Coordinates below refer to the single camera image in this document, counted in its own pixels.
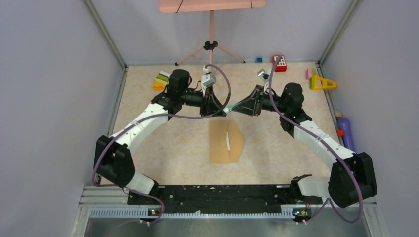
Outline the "small green glue stick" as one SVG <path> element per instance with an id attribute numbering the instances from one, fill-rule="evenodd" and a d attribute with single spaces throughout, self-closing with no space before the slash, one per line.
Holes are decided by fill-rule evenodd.
<path id="1" fill-rule="evenodd" d="M 234 109 L 234 106 L 225 107 L 225 108 L 223 109 L 223 112 L 227 114 L 227 113 L 232 112 L 232 111 L 233 111 L 233 109 Z"/>

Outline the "brown kraft envelope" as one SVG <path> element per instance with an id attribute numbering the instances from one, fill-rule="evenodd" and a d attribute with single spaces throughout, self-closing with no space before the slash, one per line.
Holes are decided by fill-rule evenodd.
<path id="1" fill-rule="evenodd" d="M 226 132 L 229 132 L 230 151 L 227 150 Z M 234 120 L 209 121 L 209 162 L 212 164 L 238 163 L 245 137 Z"/>

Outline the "beige lined letter paper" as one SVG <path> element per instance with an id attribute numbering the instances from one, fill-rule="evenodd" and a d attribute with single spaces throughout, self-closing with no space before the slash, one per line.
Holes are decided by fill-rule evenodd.
<path id="1" fill-rule="evenodd" d="M 227 150 L 230 151 L 231 147 L 230 147 L 230 138 L 229 138 L 229 132 L 226 132 L 226 145 L 227 145 Z"/>

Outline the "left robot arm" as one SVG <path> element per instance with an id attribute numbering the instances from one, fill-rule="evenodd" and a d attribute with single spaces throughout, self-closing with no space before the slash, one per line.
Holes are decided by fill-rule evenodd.
<path id="1" fill-rule="evenodd" d="M 226 116 L 227 104 L 231 95 L 221 103 L 215 96 L 213 85 L 216 84 L 217 69 L 223 76 L 225 72 L 214 64 L 203 67 L 201 90 L 190 88 L 192 78 L 184 69 L 175 69 L 169 77 L 169 84 L 156 95 L 146 109 L 125 128 L 110 137 L 101 136 L 96 142 L 92 183 L 99 186 L 95 178 L 100 175 L 113 185 L 139 192 L 146 204 L 153 204 L 158 199 L 157 182 L 136 171 L 132 155 L 139 145 L 159 126 L 171 118 L 179 118 L 178 112 L 183 105 L 200 109 L 197 119 Z"/>

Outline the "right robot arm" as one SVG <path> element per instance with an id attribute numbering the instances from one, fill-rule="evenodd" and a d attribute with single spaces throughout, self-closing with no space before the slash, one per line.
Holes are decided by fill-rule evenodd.
<path id="1" fill-rule="evenodd" d="M 282 129 L 304 143 L 331 171 L 329 177 L 302 175 L 291 180 L 290 198 L 304 203 L 309 196 L 329 198 L 340 208 L 346 208 L 377 194 L 372 158 L 365 152 L 356 153 L 324 133 L 302 108 L 304 101 L 300 84 L 286 84 L 281 96 L 267 93 L 267 87 L 257 85 L 245 99 L 227 108 L 249 116 L 261 111 L 281 112 Z"/>

